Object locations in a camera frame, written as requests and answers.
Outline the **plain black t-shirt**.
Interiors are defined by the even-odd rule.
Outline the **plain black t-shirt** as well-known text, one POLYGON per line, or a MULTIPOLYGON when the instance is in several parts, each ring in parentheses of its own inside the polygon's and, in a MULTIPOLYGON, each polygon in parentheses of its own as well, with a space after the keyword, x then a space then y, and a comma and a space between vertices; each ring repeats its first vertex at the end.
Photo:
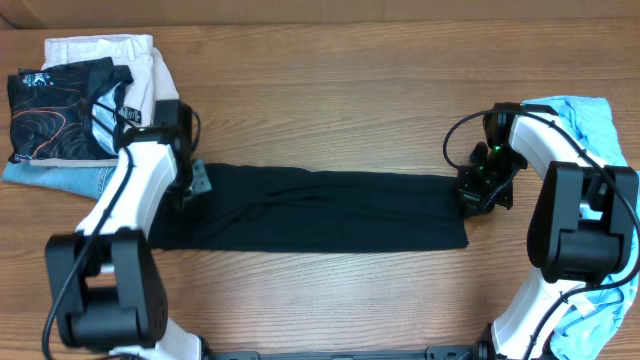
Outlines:
POLYGON ((164 250, 375 253, 465 248, 456 181, 437 175, 207 164, 210 190, 163 206, 164 250))

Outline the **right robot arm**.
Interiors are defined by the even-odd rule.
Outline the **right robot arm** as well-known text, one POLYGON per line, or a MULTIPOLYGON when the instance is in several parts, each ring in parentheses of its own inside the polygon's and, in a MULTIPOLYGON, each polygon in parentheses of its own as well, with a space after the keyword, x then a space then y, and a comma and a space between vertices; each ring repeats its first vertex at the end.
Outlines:
POLYGON ((628 284, 639 258, 639 180, 597 158, 567 133, 550 106, 497 103, 478 112, 485 141, 457 168, 462 216, 513 205, 513 180, 532 167, 543 181, 527 232, 529 274, 507 310, 474 345, 431 347, 449 359, 549 359, 545 344, 579 296, 628 284), (620 275, 612 285, 605 279, 620 275))

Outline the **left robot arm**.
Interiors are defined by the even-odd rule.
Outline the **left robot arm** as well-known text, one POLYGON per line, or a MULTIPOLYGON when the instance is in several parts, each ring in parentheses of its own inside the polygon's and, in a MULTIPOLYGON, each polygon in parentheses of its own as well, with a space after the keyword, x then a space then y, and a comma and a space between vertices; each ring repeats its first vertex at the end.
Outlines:
POLYGON ((115 173, 76 230, 45 248, 53 298, 41 338, 86 348, 103 359, 207 359, 206 341, 169 317, 168 298, 148 235, 166 197, 182 205, 192 180, 189 126, 131 128, 115 173))

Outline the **blue folded jeans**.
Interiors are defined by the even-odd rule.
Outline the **blue folded jeans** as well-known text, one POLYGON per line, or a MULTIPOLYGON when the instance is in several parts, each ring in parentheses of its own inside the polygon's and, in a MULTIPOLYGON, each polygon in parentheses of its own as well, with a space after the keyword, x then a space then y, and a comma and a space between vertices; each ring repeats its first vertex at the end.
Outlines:
POLYGON ((29 163, 8 163, 4 181, 61 190, 99 199, 109 184, 115 167, 48 167, 29 163))

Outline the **beige folded trousers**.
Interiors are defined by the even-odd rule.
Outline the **beige folded trousers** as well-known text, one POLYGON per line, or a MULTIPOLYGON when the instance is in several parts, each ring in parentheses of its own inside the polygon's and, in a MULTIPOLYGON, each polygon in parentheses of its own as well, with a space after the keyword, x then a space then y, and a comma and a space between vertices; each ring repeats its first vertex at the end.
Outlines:
MULTIPOLYGON (((153 36, 142 34, 116 34, 49 38, 44 45, 45 63, 42 70, 58 65, 111 58, 113 64, 126 65, 133 78, 124 92, 120 113, 133 115, 137 126, 152 124, 154 105, 160 100, 178 100, 179 94, 162 55, 154 47, 153 36)), ((115 165, 115 140, 96 125, 89 140, 107 154, 106 159, 89 160, 88 155, 80 159, 67 160, 58 155, 42 160, 31 160, 35 166, 97 167, 115 165)))

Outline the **black patterned folded shirt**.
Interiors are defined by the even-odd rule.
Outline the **black patterned folded shirt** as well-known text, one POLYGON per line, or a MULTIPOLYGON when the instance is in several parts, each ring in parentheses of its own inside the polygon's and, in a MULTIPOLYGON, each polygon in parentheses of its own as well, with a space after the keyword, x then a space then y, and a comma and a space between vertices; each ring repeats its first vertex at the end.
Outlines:
POLYGON ((23 69, 7 79, 11 111, 11 163, 107 161, 117 157, 114 138, 129 68, 109 57, 23 69))

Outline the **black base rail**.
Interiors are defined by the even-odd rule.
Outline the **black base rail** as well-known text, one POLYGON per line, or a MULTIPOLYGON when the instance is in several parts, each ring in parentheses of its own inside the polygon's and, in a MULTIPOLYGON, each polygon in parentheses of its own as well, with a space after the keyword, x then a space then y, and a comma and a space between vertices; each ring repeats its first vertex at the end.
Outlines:
POLYGON ((424 350, 307 352, 261 354, 255 351, 218 352, 207 356, 211 360, 473 360, 478 351, 473 346, 429 346, 424 350))

